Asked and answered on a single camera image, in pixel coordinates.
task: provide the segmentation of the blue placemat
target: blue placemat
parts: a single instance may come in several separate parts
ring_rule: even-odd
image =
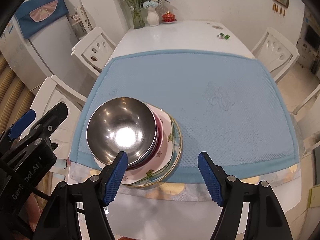
[[[182,158],[168,182],[203,183],[197,157],[239,179],[299,162],[289,113],[272,77],[255,59],[194,50],[151,51],[112,59],[80,115],[70,160],[99,169],[86,142],[92,113],[115,97],[134,97],[177,121]]]

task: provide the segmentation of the screw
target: screw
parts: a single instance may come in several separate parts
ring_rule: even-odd
[[[261,181],[261,185],[262,185],[263,187],[269,187],[269,183],[266,182],[265,180]]]
[[[38,138],[36,141],[35,141],[35,145],[38,145],[40,142],[41,142],[41,138]]]
[[[63,188],[63,187],[66,186],[66,184],[67,183],[65,181],[61,181],[61,182],[58,183],[58,188]]]
[[[236,177],[235,176],[233,176],[233,175],[229,175],[228,177],[227,177],[227,179],[229,180],[229,181],[231,181],[231,182],[234,182],[234,181],[236,181]]]
[[[91,176],[91,178],[90,178],[90,180],[92,181],[92,182],[95,182],[95,181],[97,181],[99,179],[99,176],[98,175],[93,175],[93,176]]]

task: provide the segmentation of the white chair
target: white chair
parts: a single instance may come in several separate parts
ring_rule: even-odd
[[[25,137],[30,128],[57,103],[64,102],[68,107],[68,117],[50,136],[51,142],[58,145],[54,150],[57,162],[50,169],[50,172],[55,173],[52,176],[51,191],[59,181],[68,181],[68,157],[71,151],[73,134],[86,100],[86,97],[67,86],[57,76],[52,75],[45,79],[31,105],[31,109],[36,112],[36,119],[24,130],[20,139]]]
[[[97,79],[101,70],[116,48],[116,44],[100,27],[95,27],[72,49],[72,56],[77,57]]]
[[[293,114],[297,114],[297,112],[311,100],[316,94],[320,91],[320,85],[313,90],[313,92],[305,99],[303,102],[298,105],[293,111]],[[300,129],[301,137],[303,140],[308,138],[311,135],[318,134],[320,132],[320,97],[318,97],[311,107],[311,109],[306,113],[304,117],[302,117],[297,123]],[[320,145],[320,142],[317,142],[313,146],[306,149],[306,153],[312,151]]]
[[[274,77],[278,83],[299,58],[298,49],[281,33],[268,27],[252,54],[259,59],[270,73],[280,70]]]

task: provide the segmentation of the floral plate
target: floral plate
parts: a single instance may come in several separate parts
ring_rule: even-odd
[[[182,136],[180,129],[176,123],[176,121],[170,117],[172,124],[172,136],[168,137],[168,142],[172,141],[173,145],[173,154],[168,166],[164,167],[161,171],[153,172],[153,170],[149,171],[147,176],[133,184],[128,186],[130,187],[148,187],[150,185],[156,184],[160,182],[162,179],[166,178],[177,165],[182,151]]]
[[[143,166],[136,169],[127,170],[124,174],[121,184],[130,185],[136,183],[142,179],[145,179],[150,173],[162,172],[170,163],[173,155],[173,144],[169,143],[168,138],[172,137],[172,121],[170,116],[155,106],[147,104],[148,107],[159,116],[163,126],[163,141],[159,151],[154,154],[151,159]],[[103,168],[105,164],[95,158],[96,163],[100,168]]]

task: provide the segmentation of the television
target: television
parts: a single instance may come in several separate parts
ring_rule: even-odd
[[[304,40],[310,44],[311,47],[313,47],[315,50],[319,49],[320,45],[320,36],[316,33],[316,31],[309,25],[307,34],[304,38]]]

